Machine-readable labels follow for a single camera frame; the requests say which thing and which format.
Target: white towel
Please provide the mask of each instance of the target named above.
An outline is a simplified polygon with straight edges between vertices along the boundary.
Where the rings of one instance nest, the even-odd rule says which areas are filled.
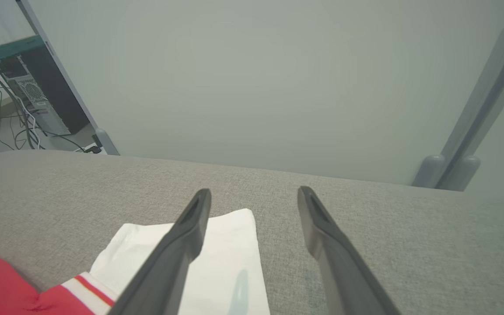
[[[92,264],[90,274],[122,293],[172,224],[124,224]],[[268,315],[256,221],[241,209],[207,223],[198,258],[190,264],[180,315]]]

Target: gray floor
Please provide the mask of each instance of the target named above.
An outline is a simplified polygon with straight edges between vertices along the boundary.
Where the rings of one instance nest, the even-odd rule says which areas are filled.
[[[24,130],[24,127],[21,128],[19,127],[19,121],[17,117],[11,118],[4,118],[1,121],[1,139],[3,142],[6,142],[8,145],[10,145],[13,149],[16,150],[16,147],[14,145],[14,136],[13,133],[16,135],[18,132],[21,130]],[[40,145],[46,148],[47,150],[65,150],[65,151],[73,151],[75,149],[78,149],[74,144],[59,138],[59,137],[54,137],[54,136],[49,136],[46,137],[42,132],[36,131],[36,133],[41,137],[40,138]],[[87,146],[90,145],[93,141],[92,135],[95,133],[94,128],[90,124],[86,125],[85,128],[81,129],[78,133],[72,134],[70,136],[66,136],[66,138],[78,143],[80,146]],[[23,132],[18,136],[17,138],[17,145],[18,147],[21,147],[23,139],[26,137],[26,132]],[[0,142],[0,152],[4,151],[10,151],[11,149],[7,147],[6,145],[2,144]],[[22,147],[22,150],[30,150],[30,147],[28,146],[28,143],[24,144]]]

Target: gray fabric surface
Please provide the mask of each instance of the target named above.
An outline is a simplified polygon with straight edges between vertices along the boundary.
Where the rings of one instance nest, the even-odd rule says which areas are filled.
[[[212,217],[253,211],[272,314],[324,314],[296,205],[301,185],[316,191],[403,314],[504,314],[504,202],[279,171],[1,153],[0,257],[43,291],[90,269],[123,223],[171,223],[207,187]]]

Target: red garment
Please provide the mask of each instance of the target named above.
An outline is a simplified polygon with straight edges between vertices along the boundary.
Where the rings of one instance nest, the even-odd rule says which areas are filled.
[[[88,273],[39,294],[0,259],[0,315],[104,315],[116,298]]]

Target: ventilation grille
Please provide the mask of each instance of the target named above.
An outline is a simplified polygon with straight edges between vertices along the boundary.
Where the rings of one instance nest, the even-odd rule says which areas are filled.
[[[31,102],[48,100],[34,79],[17,80],[17,83]]]

